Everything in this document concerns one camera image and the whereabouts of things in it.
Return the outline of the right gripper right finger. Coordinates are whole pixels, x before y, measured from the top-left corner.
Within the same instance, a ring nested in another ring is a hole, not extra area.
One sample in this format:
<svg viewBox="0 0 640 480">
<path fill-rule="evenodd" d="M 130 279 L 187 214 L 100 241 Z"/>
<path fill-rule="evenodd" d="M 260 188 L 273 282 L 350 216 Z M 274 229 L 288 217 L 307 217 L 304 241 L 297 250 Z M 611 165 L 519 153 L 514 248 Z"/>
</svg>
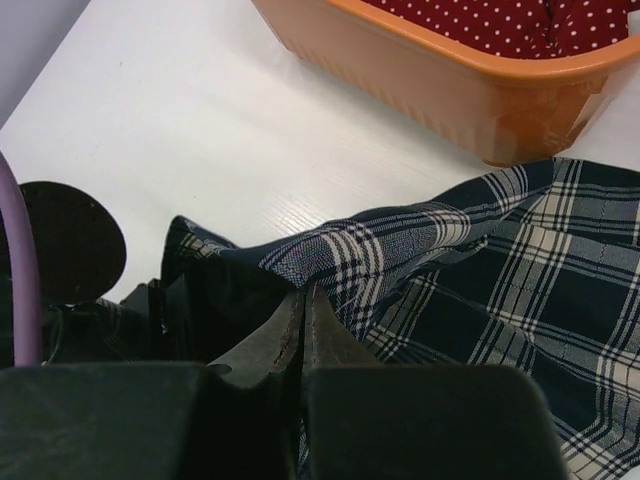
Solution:
<svg viewBox="0 0 640 480">
<path fill-rule="evenodd" d="M 305 305 L 303 389 L 315 479 L 564 479 L 546 401 L 499 365 L 385 365 L 338 320 Z"/>
</svg>

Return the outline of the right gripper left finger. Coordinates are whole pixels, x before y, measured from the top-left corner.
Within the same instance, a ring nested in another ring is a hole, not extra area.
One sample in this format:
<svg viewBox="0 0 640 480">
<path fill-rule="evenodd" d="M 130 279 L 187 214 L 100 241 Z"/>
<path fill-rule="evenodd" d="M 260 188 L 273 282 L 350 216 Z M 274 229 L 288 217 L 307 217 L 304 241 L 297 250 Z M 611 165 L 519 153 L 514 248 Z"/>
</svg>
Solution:
<svg viewBox="0 0 640 480">
<path fill-rule="evenodd" d="M 208 365 L 86 363 L 1 374 L 5 479 L 292 479 L 304 298 Z"/>
</svg>

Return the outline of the navy plaid pleated skirt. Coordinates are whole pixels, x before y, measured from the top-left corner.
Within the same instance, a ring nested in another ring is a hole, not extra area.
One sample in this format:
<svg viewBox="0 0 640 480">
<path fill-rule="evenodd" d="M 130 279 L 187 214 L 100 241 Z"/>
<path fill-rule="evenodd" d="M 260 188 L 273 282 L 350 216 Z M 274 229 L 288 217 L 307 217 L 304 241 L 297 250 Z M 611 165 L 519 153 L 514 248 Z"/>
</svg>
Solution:
<svg viewBox="0 0 640 480">
<path fill-rule="evenodd" d="M 639 175 L 570 158 L 242 249 L 178 216 L 161 278 L 208 258 L 317 283 L 377 358 L 518 368 L 573 479 L 639 467 Z"/>
</svg>

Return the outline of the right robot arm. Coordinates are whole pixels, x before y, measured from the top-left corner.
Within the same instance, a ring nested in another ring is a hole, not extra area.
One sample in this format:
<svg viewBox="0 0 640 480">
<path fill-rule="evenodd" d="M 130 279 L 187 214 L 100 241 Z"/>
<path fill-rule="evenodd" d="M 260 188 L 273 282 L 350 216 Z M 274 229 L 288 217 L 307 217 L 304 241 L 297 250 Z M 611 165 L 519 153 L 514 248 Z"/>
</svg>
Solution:
<svg viewBox="0 0 640 480">
<path fill-rule="evenodd" d="M 126 263 L 94 198 L 1 191 L 5 479 L 563 479 L 543 397 L 499 366 L 386 366 L 320 286 L 198 261 L 102 296 Z"/>
</svg>

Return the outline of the orange plastic basket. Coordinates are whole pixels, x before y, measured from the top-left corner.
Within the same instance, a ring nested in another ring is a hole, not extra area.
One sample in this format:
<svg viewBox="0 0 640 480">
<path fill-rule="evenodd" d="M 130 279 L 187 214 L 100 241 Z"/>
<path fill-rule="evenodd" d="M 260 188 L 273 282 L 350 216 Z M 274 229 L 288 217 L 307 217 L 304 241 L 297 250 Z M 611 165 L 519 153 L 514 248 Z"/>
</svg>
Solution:
<svg viewBox="0 0 640 480">
<path fill-rule="evenodd" d="M 639 67 L 639 39 L 561 59 L 482 53 L 361 1 L 259 1 L 297 55 L 485 163 L 557 155 L 586 133 Z"/>
</svg>

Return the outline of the red polka dot skirt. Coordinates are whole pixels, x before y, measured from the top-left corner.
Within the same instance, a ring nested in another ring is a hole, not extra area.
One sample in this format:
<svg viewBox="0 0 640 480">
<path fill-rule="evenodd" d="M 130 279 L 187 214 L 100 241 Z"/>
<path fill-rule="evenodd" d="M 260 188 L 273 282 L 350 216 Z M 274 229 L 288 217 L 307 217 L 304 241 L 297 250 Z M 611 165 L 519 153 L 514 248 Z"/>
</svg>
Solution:
<svg viewBox="0 0 640 480">
<path fill-rule="evenodd" d="M 632 0 L 371 0 L 370 5 L 487 54 L 524 60 L 588 53 L 629 36 Z"/>
</svg>

